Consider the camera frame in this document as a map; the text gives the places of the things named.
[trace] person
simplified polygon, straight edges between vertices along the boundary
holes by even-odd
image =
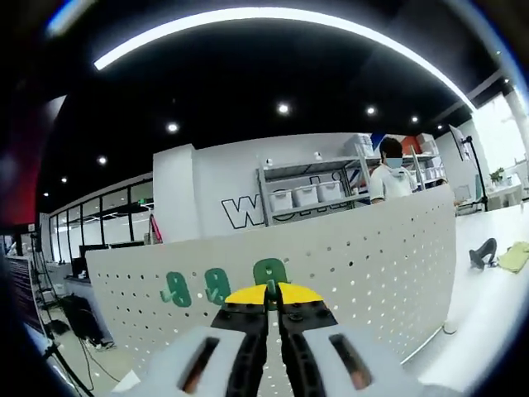
[[[436,187],[437,186],[442,186],[443,184],[448,184],[448,181],[446,181],[446,179],[444,179],[444,178],[438,179],[436,181]],[[461,203],[463,203],[463,202],[455,199],[455,193],[454,192],[452,192],[452,193],[454,195],[454,207],[457,207],[457,206],[461,205]]]
[[[403,167],[403,146],[387,137],[380,142],[382,164],[373,171],[369,194],[371,203],[409,196],[417,188],[410,171]]]

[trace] white wall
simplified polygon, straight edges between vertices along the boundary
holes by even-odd
[[[481,172],[486,179],[489,174],[487,160],[479,140],[478,132],[475,129],[474,122],[468,120],[457,127],[461,130],[464,136],[472,136],[474,148],[478,155],[479,165],[481,166]],[[441,155],[443,165],[445,166],[446,178],[452,189],[457,189],[460,186],[469,186],[469,191],[472,197],[475,196],[475,176],[478,174],[478,170],[474,165],[473,161],[461,161],[460,153],[455,145],[454,138],[451,133],[436,139],[437,148]]]
[[[194,148],[186,145],[154,155],[155,219],[164,242],[200,237],[193,181],[194,154]]]
[[[278,136],[196,151],[194,167],[199,176],[195,189],[203,237],[264,226],[255,174],[260,161],[271,158],[275,164],[284,164],[314,160],[315,151],[323,158],[337,157],[343,155],[343,145],[352,135]],[[158,209],[156,192],[155,202]]]

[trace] box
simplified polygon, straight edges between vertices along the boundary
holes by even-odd
[[[280,192],[270,193],[270,207],[272,212],[290,209],[292,205],[292,190],[281,190]]]
[[[417,143],[419,145],[422,145],[423,143],[435,140],[433,138],[433,135],[430,135],[430,134],[419,134],[419,135],[417,135],[416,139],[417,139]]]
[[[308,186],[301,186],[299,188],[292,189],[293,199],[296,207],[305,207],[306,205],[319,203],[317,201],[316,187],[316,184],[310,184]]]
[[[435,141],[428,141],[421,144],[422,154],[432,154],[439,155],[439,149],[437,149],[437,144]]]
[[[436,169],[435,168],[427,168],[426,175],[427,175],[427,180],[432,180],[432,179],[437,178]]]
[[[369,134],[354,134],[351,139],[344,143],[346,155],[364,155],[371,157],[374,155],[373,142]]]
[[[412,175],[413,182],[417,186],[419,182],[417,181],[417,172],[415,170],[410,171],[410,174]]]
[[[340,181],[332,180],[317,186],[317,197],[320,203],[341,199]]]

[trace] face mask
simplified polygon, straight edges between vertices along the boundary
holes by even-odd
[[[403,165],[403,159],[402,158],[392,158],[392,159],[386,159],[386,163],[388,164],[389,168],[400,168]]]

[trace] shelf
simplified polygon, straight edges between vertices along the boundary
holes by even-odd
[[[325,174],[341,170],[345,166],[350,166],[358,163],[360,167],[360,159],[355,156],[351,157],[336,157],[334,159],[314,160],[302,163],[272,165],[264,168],[264,177],[267,182],[277,179],[296,178],[306,175]]]
[[[417,155],[417,160],[428,161],[435,159],[437,155]],[[379,156],[366,157],[368,167],[380,164]],[[413,156],[405,155],[403,165],[412,165]],[[272,165],[264,167],[264,178],[266,182],[272,182],[279,179],[298,178],[307,175],[325,174],[342,168],[356,167],[360,168],[360,158],[356,155],[347,157],[336,157],[333,159],[304,161],[300,163]]]
[[[424,184],[431,184],[433,182],[437,182],[439,179],[445,179],[444,176],[440,176],[439,178],[434,178],[434,179],[429,179],[429,180],[425,180],[424,181]]]
[[[310,211],[311,209],[329,207],[331,205],[349,203],[349,202],[352,202],[352,201],[357,201],[357,200],[361,200],[361,199],[368,199],[368,198],[369,198],[369,194],[368,193],[357,194],[356,196],[339,198],[337,200],[326,201],[325,203],[315,203],[315,204],[311,204],[311,205],[306,205],[304,207],[294,207],[294,208],[289,208],[289,209],[282,209],[282,210],[273,212],[272,213],[272,217],[279,217],[281,215],[290,215],[292,213],[300,213],[302,211]]]
[[[429,161],[429,160],[435,159],[436,157],[439,157],[439,156],[438,155],[417,155],[417,160],[419,162]],[[378,156],[365,157],[365,161],[367,162],[368,167],[373,167],[373,166],[380,164],[380,157]],[[413,156],[405,155],[403,157],[403,165],[412,165],[412,164],[413,164]]]

